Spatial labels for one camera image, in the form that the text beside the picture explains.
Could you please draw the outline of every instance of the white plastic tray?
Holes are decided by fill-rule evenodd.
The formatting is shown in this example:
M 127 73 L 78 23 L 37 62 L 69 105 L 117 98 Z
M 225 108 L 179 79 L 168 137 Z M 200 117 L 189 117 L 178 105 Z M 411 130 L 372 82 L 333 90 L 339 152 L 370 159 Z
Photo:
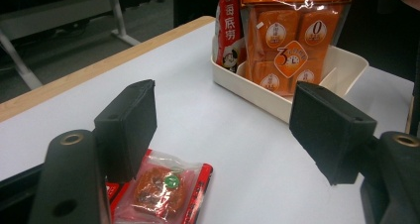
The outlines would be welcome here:
M 239 67 L 237 74 L 214 63 L 213 80 L 237 95 L 259 106 L 268 113 L 288 123 L 292 98 L 283 98 L 242 77 Z M 345 96 L 368 67 L 363 57 L 329 47 L 324 60 L 323 79 L 320 85 L 328 88 L 340 97 Z

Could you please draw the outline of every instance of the green sticker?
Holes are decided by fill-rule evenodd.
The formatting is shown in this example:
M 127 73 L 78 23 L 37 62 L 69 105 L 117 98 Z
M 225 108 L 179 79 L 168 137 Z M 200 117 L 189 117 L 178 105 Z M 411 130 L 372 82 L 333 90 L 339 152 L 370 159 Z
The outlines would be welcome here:
M 175 175 L 170 175 L 164 179 L 164 184 L 169 188 L 175 188 L 179 186 L 179 178 Z

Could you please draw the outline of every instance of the gray carpet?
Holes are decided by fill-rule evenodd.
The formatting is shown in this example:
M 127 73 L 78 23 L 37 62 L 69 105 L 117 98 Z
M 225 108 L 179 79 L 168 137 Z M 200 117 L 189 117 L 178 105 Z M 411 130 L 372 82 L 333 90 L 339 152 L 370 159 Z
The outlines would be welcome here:
M 151 1 L 124 12 L 127 34 L 143 42 L 173 28 L 173 0 Z M 130 46 L 111 35 L 115 19 L 101 16 L 85 27 L 56 33 L 17 47 L 42 84 L 66 76 Z M 0 103 L 30 91 L 8 56 L 0 57 Z

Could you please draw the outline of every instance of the plastic snack bag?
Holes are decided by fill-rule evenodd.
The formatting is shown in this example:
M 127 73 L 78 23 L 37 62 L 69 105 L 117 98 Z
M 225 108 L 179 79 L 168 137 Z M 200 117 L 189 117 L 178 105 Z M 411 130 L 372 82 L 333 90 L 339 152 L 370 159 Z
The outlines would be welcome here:
M 111 204 L 114 223 L 195 223 L 212 170 L 149 150 L 136 180 Z
M 247 45 L 245 78 L 280 95 L 296 81 L 319 83 L 328 47 L 351 0 L 241 0 Z
M 239 0 L 219 0 L 213 59 L 232 72 L 246 59 Z

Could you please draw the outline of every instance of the table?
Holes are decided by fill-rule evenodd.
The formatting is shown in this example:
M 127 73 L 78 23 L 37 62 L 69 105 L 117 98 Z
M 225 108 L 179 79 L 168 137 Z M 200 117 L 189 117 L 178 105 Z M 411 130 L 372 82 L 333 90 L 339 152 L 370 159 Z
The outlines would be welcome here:
M 217 85 L 214 19 L 199 18 L 0 104 L 0 180 L 43 162 L 55 136 L 93 130 L 127 85 L 156 81 L 150 148 L 214 173 L 198 223 L 364 223 L 356 184 L 330 186 L 287 124 Z M 378 121 L 375 135 L 404 131 L 413 83 L 368 68 L 346 100 Z

